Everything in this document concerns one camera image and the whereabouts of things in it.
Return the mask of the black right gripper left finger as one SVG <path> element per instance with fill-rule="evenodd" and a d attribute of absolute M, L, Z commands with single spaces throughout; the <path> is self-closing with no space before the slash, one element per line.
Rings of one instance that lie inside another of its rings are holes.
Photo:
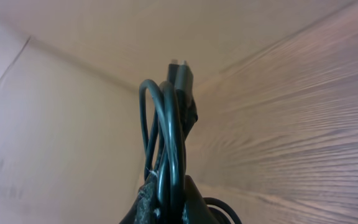
<path fill-rule="evenodd" d="M 157 174 L 151 172 L 142 185 L 132 207 L 119 222 L 120 224 L 156 224 L 157 208 Z"/>

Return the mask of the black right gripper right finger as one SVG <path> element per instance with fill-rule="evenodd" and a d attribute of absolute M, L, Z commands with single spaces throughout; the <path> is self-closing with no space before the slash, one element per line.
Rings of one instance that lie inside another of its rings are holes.
<path fill-rule="evenodd" d="M 182 220 L 186 224 L 219 224 L 189 175 L 185 176 L 185 206 Z"/>

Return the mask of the cardboard wall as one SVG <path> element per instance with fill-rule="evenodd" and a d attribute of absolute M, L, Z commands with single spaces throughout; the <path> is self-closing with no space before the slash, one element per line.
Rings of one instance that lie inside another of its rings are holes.
<path fill-rule="evenodd" d="M 200 85 L 345 1 L 0 1 L 0 223 L 119 223 L 144 166 L 139 84 Z"/>

